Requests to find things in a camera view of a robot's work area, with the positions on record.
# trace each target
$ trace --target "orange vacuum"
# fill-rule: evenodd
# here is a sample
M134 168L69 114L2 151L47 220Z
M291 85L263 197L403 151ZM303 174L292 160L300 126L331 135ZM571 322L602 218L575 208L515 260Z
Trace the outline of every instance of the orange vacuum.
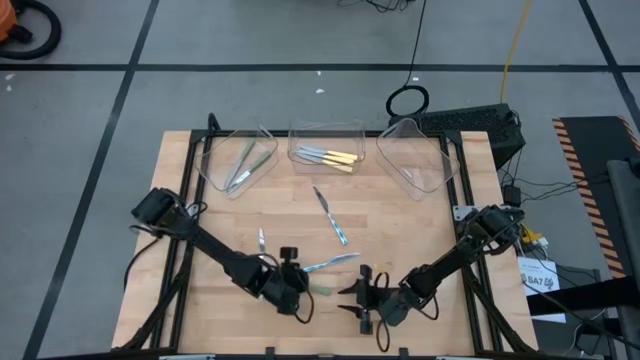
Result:
M26 51L4 50L3 47L16 41L28 44L33 34L18 24L18 16L26 9L34 9L44 14L51 23L49 38L38 48ZM36 0L0 0L0 57L14 60L31 60L51 53L58 43L62 27L60 19L43 3Z

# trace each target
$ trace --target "clear plastic container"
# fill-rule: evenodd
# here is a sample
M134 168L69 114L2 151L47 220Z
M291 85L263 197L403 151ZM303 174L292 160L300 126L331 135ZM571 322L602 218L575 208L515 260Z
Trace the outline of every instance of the clear plastic container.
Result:
M385 130L376 145L378 164L414 200L434 192L460 167L418 129L413 119L402 119Z
M287 155L298 174L355 174L365 158L364 122L291 122Z
M211 151L196 157L196 169L214 189L235 199L278 163L277 150L278 141L258 125L257 131L215 137Z

